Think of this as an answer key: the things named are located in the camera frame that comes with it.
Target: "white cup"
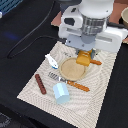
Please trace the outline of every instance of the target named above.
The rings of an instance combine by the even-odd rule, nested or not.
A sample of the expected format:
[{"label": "white cup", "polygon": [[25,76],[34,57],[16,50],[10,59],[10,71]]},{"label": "white cup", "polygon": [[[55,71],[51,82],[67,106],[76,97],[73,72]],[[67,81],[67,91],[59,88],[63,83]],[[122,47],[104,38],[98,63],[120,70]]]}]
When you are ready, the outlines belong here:
[{"label": "white cup", "polygon": [[128,7],[122,11],[121,17],[123,19],[123,24],[128,28]]}]

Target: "wooden handle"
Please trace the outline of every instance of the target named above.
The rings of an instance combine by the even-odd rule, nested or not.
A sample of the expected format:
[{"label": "wooden handle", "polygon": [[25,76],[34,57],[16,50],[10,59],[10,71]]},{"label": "wooden handle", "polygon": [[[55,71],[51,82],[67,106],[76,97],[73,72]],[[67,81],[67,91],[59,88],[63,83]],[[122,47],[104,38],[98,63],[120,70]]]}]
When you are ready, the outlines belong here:
[{"label": "wooden handle", "polygon": [[100,61],[96,61],[96,60],[90,60],[90,63],[97,64],[97,65],[102,64]]},{"label": "wooden handle", "polygon": [[88,87],[85,87],[83,85],[77,84],[77,83],[72,82],[72,81],[67,81],[67,84],[69,84],[71,86],[74,86],[74,87],[76,87],[78,89],[81,89],[83,91],[86,91],[86,92],[90,91]]},{"label": "wooden handle", "polygon": [[46,89],[45,89],[45,87],[44,87],[44,85],[42,83],[42,80],[41,80],[39,74],[36,74],[35,75],[35,78],[36,78],[36,81],[37,81],[37,83],[39,85],[39,88],[40,88],[41,93],[42,94],[46,94]]}]

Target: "placemat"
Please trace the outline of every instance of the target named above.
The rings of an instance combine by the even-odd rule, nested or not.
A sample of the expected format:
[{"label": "placemat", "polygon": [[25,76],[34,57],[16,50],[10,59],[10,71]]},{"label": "placemat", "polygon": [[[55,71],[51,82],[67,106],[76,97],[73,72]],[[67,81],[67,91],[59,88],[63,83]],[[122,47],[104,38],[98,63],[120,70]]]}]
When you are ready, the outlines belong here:
[{"label": "placemat", "polygon": [[[57,61],[58,65],[69,57],[77,57],[75,49],[57,42],[50,55]],[[59,69],[53,69],[48,60],[45,59],[35,74],[40,74],[47,94],[42,95],[35,80],[35,74],[17,96],[17,98],[32,104],[78,128],[95,128],[108,86],[110,75],[116,59],[116,53],[101,51],[95,60],[101,61],[102,65],[90,64],[87,67],[84,79],[76,83],[89,87],[89,92],[84,92],[67,84],[70,101],[58,105],[55,100],[53,86],[58,81],[48,77],[49,72],[60,76]]]}]

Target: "table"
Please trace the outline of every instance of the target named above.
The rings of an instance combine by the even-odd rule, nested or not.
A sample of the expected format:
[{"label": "table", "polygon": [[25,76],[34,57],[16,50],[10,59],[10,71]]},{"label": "table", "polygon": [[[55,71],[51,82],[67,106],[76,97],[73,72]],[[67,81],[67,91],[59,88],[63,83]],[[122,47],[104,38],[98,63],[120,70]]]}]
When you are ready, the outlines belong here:
[{"label": "table", "polygon": [[[0,58],[5,57],[10,48],[43,20],[51,5],[51,0],[25,0],[0,20]],[[51,21],[58,12],[59,4],[56,4],[47,22],[17,47],[13,54],[41,35],[58,37],[58,28],[51,26]],[[50,128],[74,128],[71,124],[16,98],[55,43],[55,40],[40,39],[13,59],[0,59],[0,104]],[[128,46],[122,44],[96,128],[128,127],[127,63]]]}]

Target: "red object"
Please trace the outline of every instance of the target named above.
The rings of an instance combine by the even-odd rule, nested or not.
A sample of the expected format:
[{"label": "red object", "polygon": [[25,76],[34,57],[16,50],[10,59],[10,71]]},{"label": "red object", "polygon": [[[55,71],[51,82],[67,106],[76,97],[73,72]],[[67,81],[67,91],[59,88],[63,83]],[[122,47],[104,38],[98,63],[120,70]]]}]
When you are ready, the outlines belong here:
[{"label": "red object", "polygon": [[42,94],[46,94],[46,89],[45,89],[45,87],[44,87],[44,85],[42,83],[42,80],[41,80],[39,74],[36,74],[35,75],[35,78],[36,78],[36,81],[37,81],[37,83],[39,85],[39,88],[40,88],[41,93]]}]

